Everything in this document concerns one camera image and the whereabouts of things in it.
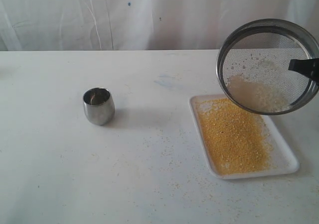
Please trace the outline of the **round steel sieve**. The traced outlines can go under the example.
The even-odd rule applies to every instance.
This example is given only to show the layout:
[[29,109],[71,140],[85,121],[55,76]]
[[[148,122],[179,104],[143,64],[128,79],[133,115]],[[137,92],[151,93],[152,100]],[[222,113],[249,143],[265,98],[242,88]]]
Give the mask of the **round steel sieve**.
[[309,103],[319,85],[288,70],[292,59],[319,58],[319,44],[303,27],[282,19],[249,22],[225,40],[216,74],[237,106],[261,115],[281,115]]

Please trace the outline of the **white curtain backdrop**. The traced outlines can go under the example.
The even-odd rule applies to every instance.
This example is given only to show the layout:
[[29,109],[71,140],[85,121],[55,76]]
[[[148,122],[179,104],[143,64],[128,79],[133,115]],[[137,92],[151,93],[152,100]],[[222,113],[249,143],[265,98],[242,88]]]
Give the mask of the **white curtain backdrop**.
[[2,51],[218,49],[263,18],[319,35],[319,0],[0,0]]

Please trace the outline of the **rounded steel cup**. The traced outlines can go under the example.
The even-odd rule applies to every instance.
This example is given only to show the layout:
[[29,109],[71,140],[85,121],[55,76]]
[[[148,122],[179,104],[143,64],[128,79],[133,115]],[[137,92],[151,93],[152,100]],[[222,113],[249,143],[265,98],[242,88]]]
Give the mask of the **rounded steel cup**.
[[95,125],[109,123],[115,115],[115,105],[109,90],[92,88],[83,95],[84,114]]

